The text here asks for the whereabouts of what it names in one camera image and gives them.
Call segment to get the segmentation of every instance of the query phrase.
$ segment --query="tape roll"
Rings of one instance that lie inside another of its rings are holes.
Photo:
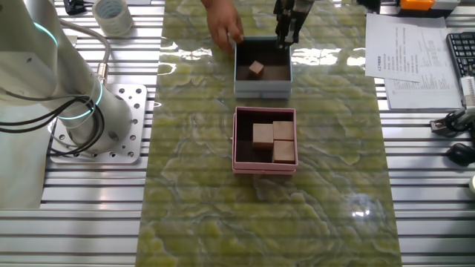
[[[125,0],[99,0],[93,5],[92,13],[107,36],[121,36],[134,23]]]
[[[470,183],[468,184],[468,186],[470,187],[470,190],[472,190],[472,192],[475,194],[475,176],[470,179]]]

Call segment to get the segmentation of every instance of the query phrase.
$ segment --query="bolt hole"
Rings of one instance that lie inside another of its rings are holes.
[[[119,141],[119,136],[117,133],[110,131],[108,132],[109,138],[111,138],[113,141],[118,142]]]

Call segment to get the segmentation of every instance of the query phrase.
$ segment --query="human hand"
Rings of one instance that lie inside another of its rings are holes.
[[[230,56],[234,55],[229,36],[237,44],[244,41],[243,25],[231,0],[201,0],[208,14],[208,29],[214,43]]]

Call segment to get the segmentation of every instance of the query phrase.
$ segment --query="paper document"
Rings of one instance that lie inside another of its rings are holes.
[[[445,20],[401,20],[418,26],[418,33],[413,38],[417,40],[422,81],[385,79],[390,108],[460,108],[462,94],[445,42],[448,34]]]
[[[366,76],[420,82],[418,28],[399,18],[367,14]]]

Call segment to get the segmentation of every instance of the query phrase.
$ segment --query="wooden cube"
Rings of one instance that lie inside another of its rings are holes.
[[[254,61],[252,65],[249,67],[251,73],[255,76],[261,76],[264,72],[264,65],[262,65],[258,61]]]
[[[274,140],[294,140],[294,122],[274,122]]]
[[[274,146],[274,128],[272,124],[255,123],[252,126],[252,147],[272,149]]]
[[[295,152],[293,141],[274,141],[274,151],[272,153],[273,163],[295,164]]]

